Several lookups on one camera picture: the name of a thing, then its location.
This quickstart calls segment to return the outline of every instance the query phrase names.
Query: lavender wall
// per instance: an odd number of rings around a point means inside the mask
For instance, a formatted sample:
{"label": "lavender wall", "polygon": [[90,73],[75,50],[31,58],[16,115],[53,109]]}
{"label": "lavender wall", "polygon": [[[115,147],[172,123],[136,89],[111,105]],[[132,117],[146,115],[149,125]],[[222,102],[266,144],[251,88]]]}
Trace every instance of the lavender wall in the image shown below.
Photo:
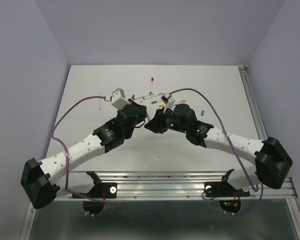
{"label": "lavender wall", "polygon": [[36,0],[71,64],[247,64],[284,0]]}
{"label": "lavender wall", "polygon": [[300,0],[287,0],[248,68],[267,133],[294,160],[300,206]]}
{"label": "lavender wall", "polygon": [[33,0],[0,0],[0,240],[18,239],[24,162],[46,154],[69,66]]}

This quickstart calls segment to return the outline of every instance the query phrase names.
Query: white table surface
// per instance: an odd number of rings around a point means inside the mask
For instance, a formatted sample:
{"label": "white table surface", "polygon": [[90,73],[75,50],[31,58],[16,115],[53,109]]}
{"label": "white table surface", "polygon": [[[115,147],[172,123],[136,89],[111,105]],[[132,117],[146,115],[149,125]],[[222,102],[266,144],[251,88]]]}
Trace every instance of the white table surface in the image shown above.
{"label": "white table surface", "polygon": [[[180,88],[201,91],[216,108],[229,133],[258,139],[252,114],[237,66],[195,65],[72,65],[62,96],[57,120],[78,100],[88,96],[110,95],[116,88],[124,89],[127,98],[149,93],[154,77],[153,92],[171,92]],[[197,118],[221,128],[209,105],[195,92],[174,94],[186,99]],[[151,117],[158,104],[145,105]],[[55,136],[68,147],[78,143],[94,129],[117,115],[109,102],[91,99],[78,105],[60,124]],[[51,140],[47,157],[63,150]],[[185,134],[168,131],[154,134],[145,128],[135,129],[131,139],[112,151],[93,158],[76,171],[227,171],[239,168],[236,158],[218,150],[205,149],[189,143]]]}

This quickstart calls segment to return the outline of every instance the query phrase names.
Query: screw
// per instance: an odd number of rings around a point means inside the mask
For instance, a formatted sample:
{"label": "screw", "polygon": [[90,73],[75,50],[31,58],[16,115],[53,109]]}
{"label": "screw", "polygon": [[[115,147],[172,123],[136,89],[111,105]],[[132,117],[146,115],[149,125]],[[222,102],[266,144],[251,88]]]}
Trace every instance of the screw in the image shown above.
{"label": "screw", "polygon": [[115,186],[110,187],[110,193],[115,194],[117,192],[117,189]]}

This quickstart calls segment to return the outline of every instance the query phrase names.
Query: black clamp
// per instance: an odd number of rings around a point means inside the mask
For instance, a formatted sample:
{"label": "black clamp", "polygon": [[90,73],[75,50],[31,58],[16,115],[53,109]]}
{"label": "black clamp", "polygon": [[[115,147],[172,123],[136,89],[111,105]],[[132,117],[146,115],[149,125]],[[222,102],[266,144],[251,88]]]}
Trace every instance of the black clamp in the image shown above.
{"label": "black clamp", "polygon": [[228,179],[234,169],[230,169],[222,176],[221,181],[207,181],[204,183],[205,195],[207,198],[227,198],[235,197],[237,192],[240,192],[241,197],[249,197],[250,192],[243,189],[236,190],[229,183]]}
{"label": "black clamp", "polygon": [[[103,199],[104,197],[107,199],[117,198],[118,184],[116,182],[102,182],[99,176],[94,171],[87,171],[86,174],[88,174],[92,178],[94,186],[88,193],[80,193],[81,195],[93,199]],[[82,198],[75,194],[73,194],[72,197],[74,199]]]}

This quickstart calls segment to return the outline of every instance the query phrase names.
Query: glass panel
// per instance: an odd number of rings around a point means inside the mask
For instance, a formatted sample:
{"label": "glass panel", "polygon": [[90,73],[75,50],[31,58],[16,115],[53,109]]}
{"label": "glass panel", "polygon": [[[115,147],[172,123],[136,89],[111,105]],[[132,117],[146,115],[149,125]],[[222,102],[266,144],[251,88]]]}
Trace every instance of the glass panel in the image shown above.
{"label": "glass panel", "polygon": [[[243,200],[241,210],[255,200]],[[285,199],[262,200],[242,216],[218,201],[120,202],[113,215],[85,216],[82,201],[55,201],[36,211],[31,240],[297,240]]]}

